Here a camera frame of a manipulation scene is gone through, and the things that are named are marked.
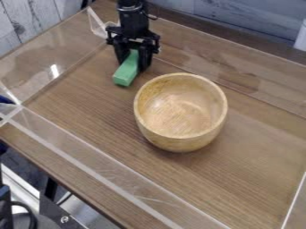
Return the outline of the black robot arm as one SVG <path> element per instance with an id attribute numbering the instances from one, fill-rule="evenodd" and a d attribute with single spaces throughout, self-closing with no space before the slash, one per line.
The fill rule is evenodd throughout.
<path id="1" fill-rule="evenodd" d="M 106 43 L 113 46 L 121 64 L 132 50 L 139 53 L 136 66 L 140 72 L 151 66 L 153 54 L 159 53 L 160 36 L 149 30 L 145 0 L 117 0 L 118 26 L 106 26 Z"/>

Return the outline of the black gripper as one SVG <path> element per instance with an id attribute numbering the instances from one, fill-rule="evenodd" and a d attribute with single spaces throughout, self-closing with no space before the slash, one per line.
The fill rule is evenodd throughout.
<path id="1" fill-rule="evenodd" d="M 145 8 L 118 8 L 118 25 L 106 26 L 106 43 L 113 46 L 116 58 L 121 64 L 132 49 L 139 51 L 139 71 L 151 66 L 153 54 L 159 53 L 160 36 L 149 30 Z"/>

